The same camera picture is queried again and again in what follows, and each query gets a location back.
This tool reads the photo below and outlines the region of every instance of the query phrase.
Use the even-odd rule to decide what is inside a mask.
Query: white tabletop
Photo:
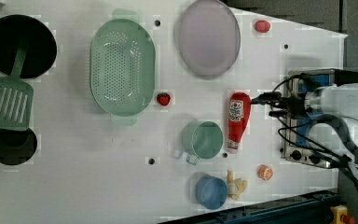
[[[196,166],[186,163],[180,133],[190,120],[213,120],[227,132],[227,101],[234,91],[256,97],[289,70],[342,68],[345,38],[232,9],[241,28],[239,58],[221,77],[204,80],[191,74],[175,48],[175,22],[191,2],[7,0],[0,8],[0,17],[20,13],[45,22],[59,48],[54,67],[30,82],[36,154],[20,166],[0,164],[0,224],[156,223],[209,213],[196,202],[195,185],[203,174],[226,180],[227,169],[249,186],[221,209],[337,186],[337,171],[280,157],[280,124],[261,105],[252,107],[238,154],[223,158],[222,149]],[[117,7],[139,13],[156,45],[156,93],[168,91],[173,98],[164,109],[152,101],[132,127],[113,126],[90,92],[90,42]],[[271,23],[266,35],[252,28],[260,19]],[[157,163],[149,165],[149,158]],[[273,169],[270,181],[257,178],[260,164]]]

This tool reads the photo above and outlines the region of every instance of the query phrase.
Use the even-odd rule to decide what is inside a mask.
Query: red button
[[[260,32],[260,33],[268,32],[269,28],[271,28],[271,24],[269,24],[268,21],[258,21],[255,24],[255,29],[257,30],[257,32]]]
[[[345,224],[356,224],[356,220],[354,219],[354,217],[350,217],[346,215],[343,215],[341,217],[341,221]]]

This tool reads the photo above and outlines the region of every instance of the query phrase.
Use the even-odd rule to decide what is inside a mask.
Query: black plate
[[[21,78],[39,77],[54,64],[57,44],[51,31],[41,21],[24,15],[0,19],[0,71],[10,75],[20,40],[29,44]]]
[[[0,129],[0,162],[19,165],[30,160],[37,148],[36,135],[31,129],[24,132]]]

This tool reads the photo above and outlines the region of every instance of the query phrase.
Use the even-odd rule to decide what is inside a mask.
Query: blue cup
[[[226,182],[211,175],[204,176],[196,186],[197,201],[211,210],[221,207],[227,199],[227,194]]]

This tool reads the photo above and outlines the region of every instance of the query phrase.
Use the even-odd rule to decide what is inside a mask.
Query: ketchup label
[[[234,122],[240,122],[243,118],[243,101],[231,100],[229,103],[228,118]]]
[[[227,146],[231,147],[231,148],[238,149],[238,147],[240,146],[240,143],[236,143],[236,142],[232,141],[231,139],[228,139]]]

